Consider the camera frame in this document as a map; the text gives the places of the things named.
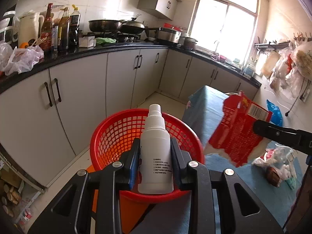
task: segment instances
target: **red packaging bag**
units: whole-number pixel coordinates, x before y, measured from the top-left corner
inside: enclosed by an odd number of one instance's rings
[[[206,145],[205,154],[217,152],[230,159],[236,167],[247,163],[254,151],[261,155],[269,140],[256,135],[253,124],[258,119],[269,122],[272,112],[252,102],[242,92],[224,100],[223,112],[220,124]]]

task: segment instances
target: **red plastic basket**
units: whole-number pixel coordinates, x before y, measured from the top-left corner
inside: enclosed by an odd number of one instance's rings
[[[96,171],[118,161],[120,155],[131,149],[135,138],[140,138],[144,130],[148,109],[131,109],[121,111],[106,118],[94,131],[90,155],[93,167]],[[175,137],[182,150],[190,153],[191,158],[204,164],[202,144],[194,131],[181,120],[166,113],[162,113],[165,119],[166,130],[171,137]],[[131,191],[121,191],[120,194],[137,202],[159,203],[178,198],[187,191],[175,189],[172,193],[161,195],[145,195]]]

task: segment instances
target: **red snack wrapper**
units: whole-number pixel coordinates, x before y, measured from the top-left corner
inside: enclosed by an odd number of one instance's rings
[[[272,112],[252,102],[242,92],[224,100],[224,116],[209,139],[215,149],[224,149],[236,167],[247,163],[248,156],[263,137],[253,132],[253,124],[260,119],[269,122]]]

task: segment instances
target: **white barcode label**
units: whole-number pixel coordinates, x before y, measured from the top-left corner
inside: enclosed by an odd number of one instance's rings
[[[262,109],[261,107],[256,106],[255,104],[251,104],[247,114],[255,119],[266,121],[269,112]]]

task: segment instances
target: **black countertop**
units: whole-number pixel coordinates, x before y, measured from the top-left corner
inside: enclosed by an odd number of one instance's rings
[[[194,52],[188,52],[183,49],[175,48],[175,47],[168,47],[165,45],[160,44],[154,44],[149,42],[140,42],[140,43],[115,43],[115,44],[106,44],[104,46],[98,45],[94,48],[75,48],[68,50],[67,52],[57,52],[54,51],[50,55],[46,55],[44,59],[42,59],[38,64],[34,65],[33,69],[29,72],[24,72],[21,74],[18,74],[17,72],[12,73],[9,76],[1,76],[0,77],[0,94],[13,85],[21,82],[22,80],[38,73],[43,70],[46,70],[48,68],[51,68],[53,66],[69,62],[75,59],[96,55],[96,54],[104,54],[104,53],[110,53],[110,52],[117,52],[117,51],[125,51],[125,50],[133,50],[133,49],[145,49],[145,48],[170,48],[172,50],[182,52],[185,54],[188,54],[192,57],[196,57],[198,59],[204,60],[206,62],[209,62],[219,68],[222,68],[237,77],[243,79],[244,81],[250,83],[251,85],[255,86],[256,88],[260,88],[261,83],[259,83],[254,78],[248,79],[241,75],[240,73],[227,68],[222,63],[217,62],[209,57],[203,57],[197,53]]]

